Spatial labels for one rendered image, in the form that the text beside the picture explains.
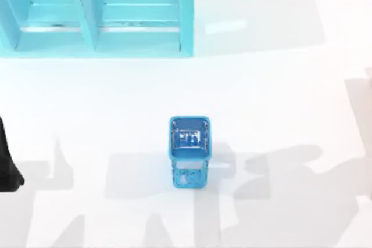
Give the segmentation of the light blue rack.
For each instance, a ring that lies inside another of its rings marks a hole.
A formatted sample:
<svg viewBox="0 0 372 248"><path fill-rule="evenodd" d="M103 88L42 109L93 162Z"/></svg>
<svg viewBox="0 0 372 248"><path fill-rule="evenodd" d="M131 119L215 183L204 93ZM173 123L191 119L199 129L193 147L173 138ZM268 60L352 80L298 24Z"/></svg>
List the light blue rack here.
<svg viewBox="0 0 372 248"><path fill-rule="evenodd" d="M0 58L193 53L194 0L0 0Z"/></svg>

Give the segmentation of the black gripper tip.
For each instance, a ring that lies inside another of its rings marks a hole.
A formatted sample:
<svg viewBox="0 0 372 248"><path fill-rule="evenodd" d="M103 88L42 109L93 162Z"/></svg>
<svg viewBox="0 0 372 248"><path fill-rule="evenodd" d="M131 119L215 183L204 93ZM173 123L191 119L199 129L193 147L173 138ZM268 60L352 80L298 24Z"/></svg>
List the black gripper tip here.
<svg viewBox="0 0 372 248"><path fill-rule="evenodd" d="M15 192L25 183L8 147L3 120L0 117L0 192Z"/></svg>

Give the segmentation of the blue square container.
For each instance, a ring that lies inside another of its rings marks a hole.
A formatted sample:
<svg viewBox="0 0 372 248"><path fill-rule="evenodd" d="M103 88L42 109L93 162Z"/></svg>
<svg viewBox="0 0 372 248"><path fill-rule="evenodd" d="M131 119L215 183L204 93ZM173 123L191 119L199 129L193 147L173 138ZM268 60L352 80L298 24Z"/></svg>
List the blue square container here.
<svg viewBox="0 0 372 248"><path fill-rule="evenodd" d="M176 188L203 188L212 157L211 123L206 116L173 116L168 154Z"/></svg>

